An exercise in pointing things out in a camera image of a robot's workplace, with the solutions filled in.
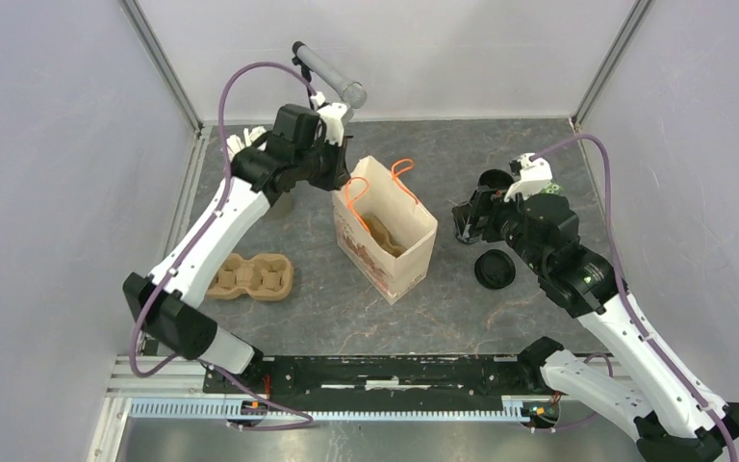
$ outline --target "round black lid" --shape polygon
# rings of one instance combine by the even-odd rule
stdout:
[[[514,282],[514,262],[502,250],[492,249],[474,262],[474,276],[486,289],[502,289]]]

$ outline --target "green object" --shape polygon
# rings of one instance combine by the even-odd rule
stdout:
[[[546,186],[540,193],[546,193],[546,194],[560,194],[562,193],[562,187],[557,185],[556,183],[549,183],[548,186]]]

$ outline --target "gift bag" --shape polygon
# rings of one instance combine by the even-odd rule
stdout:
[[[426,276],[438,229],[438,221],[398,178],[413,166],[404,159],[389,171],[368,156],[333,192],[339,247],[390,304]]]

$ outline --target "white wall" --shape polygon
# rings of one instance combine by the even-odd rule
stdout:
[[[140,0],[199,115],[231,74],[303,40],[367,88],[360,118],[569,116],[632,0]],[[304,89],[242,79],[228,120],[273,120]],[[325,87],[318,83],[318,88]]]
[[[117,2],[0,0],[0,461],[84,460],[190,142]]]
[[[612,154],[630,288],[739,400],[739,2],[655,2],[584,128]]]

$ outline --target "orange rope handle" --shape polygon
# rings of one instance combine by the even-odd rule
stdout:
[[[361,192],[355,196],[354,199],[349,198],[349,185],[352,183],[352,180],[361,180],[366,185]],[[344,198],[346,199],[346,208],[350,212],[352,212],[352,215],[354,215],[358,221],[361,223],[362,226],[364,226],[364,229],[367,230],[367,232],[370,231],[370,227],[367,226],[367,224],[364,222],[364,219],[361,218],[360,215],[358,215],[358,212],[355,211],[355,201],[360,199],[362,195],[367,193],[367,191],[370,190],[370,182],[367,181],[367,178],[364,178],[363,176],[353,176],[349,180],[347,180],[346,184],[344,185]]]
[[[409,163],[409,166],[404,167],[401,170],[395,170],[396,167],[398,167],[399,165],[401,165],[401,164],[403,164],[405,162],[408,162]],[[401,159],[401,160],[395,162],[393,164],[393,167],[390,168],[390,172],[392,173],[393,180],[397,183],[398,187],[401,188],[405,193],[407,193],[410,196],[412,196],[412,198],[415,199],[415,203],[416,204],[420,204],[420,201],[418,200],[418,198],[415,197],[415,195],[412,194],[411,191],[409,191],[409,188],[407,188],[406,186],[404,186],[403,183],[400,182],[400,178],[398,178],[401,173],[403,173],[405,171],[409,171],[409,170],[411,170],[413,168],[415,168],[415,161],[413,161],[412,159],[406,158],[406,159]]]

